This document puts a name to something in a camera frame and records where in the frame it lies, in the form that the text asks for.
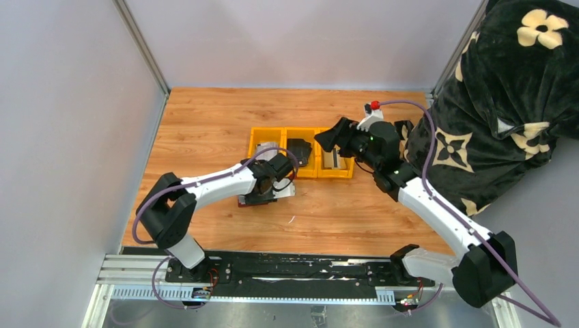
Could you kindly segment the red leather card holder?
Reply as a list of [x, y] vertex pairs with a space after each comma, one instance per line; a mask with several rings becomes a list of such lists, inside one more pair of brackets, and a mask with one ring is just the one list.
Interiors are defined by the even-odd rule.
[[247, 207], [266, 205], [269, 203], [277, 202], [281, 198], [293, 197], [295, 194], [295, 184], [290, 182], [288, 179], [283, 179], [281, 182], [275, 182], [273, 187], [264, 193], [252, 191], [246, 195], [239, 195], [238, 206]]

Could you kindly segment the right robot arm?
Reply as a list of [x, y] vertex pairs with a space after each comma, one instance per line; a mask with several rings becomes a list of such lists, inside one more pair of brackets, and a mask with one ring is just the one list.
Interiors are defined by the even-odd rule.
[[342, 117], [315, 135], [325, 152], [353, 158], [369, 166], [376, 186], [418, 215], [452, 249], [448, 256], [407, 245], [391, 255], [391, 279], [407, 285], [416, 277], [454, 288], [474, 308], [480, 308], [515, 285], [516, 246], [506, 233], [493, 233], [458, 213], [433, 187], [399, 157], [400, 139], [391, 123], [381, 121], [359, 130]]

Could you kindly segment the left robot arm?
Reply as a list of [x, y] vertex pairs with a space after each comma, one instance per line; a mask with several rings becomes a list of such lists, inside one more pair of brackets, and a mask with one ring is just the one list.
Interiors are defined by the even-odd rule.
[[297, 171], [296, 159], [278, 153], [268, 160], [253, 156], [229, 169], [194, 178], [178, 178], [169, 172], [158, 179], [139, 205], [134, 223], [145, 228], [148, 243], [171, 255], [190, 281], [215, 279], [217, 270], [188, 233], [195, 212], [230, 197], [236, 197], [240, 206], [291, 197]]

